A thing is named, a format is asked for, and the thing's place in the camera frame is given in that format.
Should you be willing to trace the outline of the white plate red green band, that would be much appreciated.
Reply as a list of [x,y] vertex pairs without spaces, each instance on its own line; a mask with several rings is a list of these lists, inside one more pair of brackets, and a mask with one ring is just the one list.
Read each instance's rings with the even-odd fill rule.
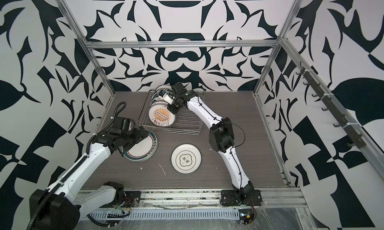
[[124,157],[133,162],[148,160],[157,151],[158,138],[153,131],[147,130],[148,137],[134,145],[130,150],[124,151]]

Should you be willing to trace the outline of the white plate orange sunburst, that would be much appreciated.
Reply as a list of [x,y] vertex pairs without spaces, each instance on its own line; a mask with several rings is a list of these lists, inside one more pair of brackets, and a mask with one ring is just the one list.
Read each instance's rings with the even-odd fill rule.
[[176,115],[171,113],[165,105],[154,105],[149,108],[149,119],[158,127],[169,127],[176,121]]

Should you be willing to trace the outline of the wire dish rack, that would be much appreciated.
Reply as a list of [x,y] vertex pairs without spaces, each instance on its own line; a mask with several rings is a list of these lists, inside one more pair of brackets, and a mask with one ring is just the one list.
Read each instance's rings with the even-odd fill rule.
[[198,135],[203,126],[202,120],[192,111],[183,107],[177,114],[172,114],[168,103],[160,99],[155,90],[150,90],[140,112],[138,122],[151,131],[162,131],[177,134]]

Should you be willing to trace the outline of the white plate green cloud motif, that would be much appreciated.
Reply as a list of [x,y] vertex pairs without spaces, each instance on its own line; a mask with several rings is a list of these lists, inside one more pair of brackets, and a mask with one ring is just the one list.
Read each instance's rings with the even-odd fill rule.
[[201,163],[201,152],[192,144],[177,146],[171,155],[171,164],[174,170],[183,175],[194,173]]

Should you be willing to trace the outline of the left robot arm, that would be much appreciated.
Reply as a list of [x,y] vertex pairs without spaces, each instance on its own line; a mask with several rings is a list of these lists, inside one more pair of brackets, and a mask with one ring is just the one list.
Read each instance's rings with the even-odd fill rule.
[[143,126],[128,118],[114,117],[110,124],[87,143],[86,152],[54,183],[30,196],[31,219],[28,230],[73,230],[80,219],[104,205],[119,206],[124,201],[124,186],[106,182],[99,189],[77,195],[95,170],[112,153],[125,151],[148,137]]

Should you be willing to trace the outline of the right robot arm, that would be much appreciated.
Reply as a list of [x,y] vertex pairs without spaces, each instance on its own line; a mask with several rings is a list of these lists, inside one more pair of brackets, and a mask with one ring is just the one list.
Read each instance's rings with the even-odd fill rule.
[[187,90],[181,82],[172,86],[176,95],[168,103],[168,110],[176,114],[186,107],[195,113],[209,129],[209,144],[211,148],[222,157],[232,180],[237,203],[244,205],[254,193],[254,186],[246,175],[236,152],[234,124],[229,118],[216,114],[201,99],[198,93]]

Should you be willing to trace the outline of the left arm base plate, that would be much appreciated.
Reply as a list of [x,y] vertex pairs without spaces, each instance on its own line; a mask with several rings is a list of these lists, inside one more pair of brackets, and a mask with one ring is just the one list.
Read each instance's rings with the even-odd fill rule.
[[124,195],[119,206],[121,208],[137,207],[141,202],[141,191],[124,191]]

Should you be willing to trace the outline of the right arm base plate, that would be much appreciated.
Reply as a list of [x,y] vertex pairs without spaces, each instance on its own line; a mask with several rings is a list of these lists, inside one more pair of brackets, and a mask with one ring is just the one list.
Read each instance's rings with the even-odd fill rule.
[[259,207],[262,205],[262,202],[263,198],[259,190],[251,191],[246,197],[236,193],[235,190],[221,190],[220,204],[225,207],[243,205]]

